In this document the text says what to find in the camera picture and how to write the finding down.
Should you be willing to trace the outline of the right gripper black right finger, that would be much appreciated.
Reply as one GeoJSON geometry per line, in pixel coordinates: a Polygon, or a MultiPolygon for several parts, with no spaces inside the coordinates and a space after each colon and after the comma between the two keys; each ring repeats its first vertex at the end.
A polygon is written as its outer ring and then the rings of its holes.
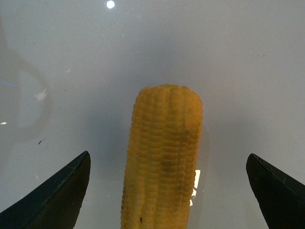
{"type": "Polygon", "coordinates": [[[251,189],[270,229],[305,227],[305,186],[255,154],[246,162],[251,189]]]}

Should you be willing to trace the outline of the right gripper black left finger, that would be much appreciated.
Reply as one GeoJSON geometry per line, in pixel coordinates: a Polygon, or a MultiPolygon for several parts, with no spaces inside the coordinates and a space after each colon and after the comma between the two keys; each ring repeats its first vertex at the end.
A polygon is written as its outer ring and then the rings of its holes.
{"type": "Polygon", "coordinates": [[[90,178],[85,151],[24,198],[1,212],[2,229],[72,229],[90,178]]]}

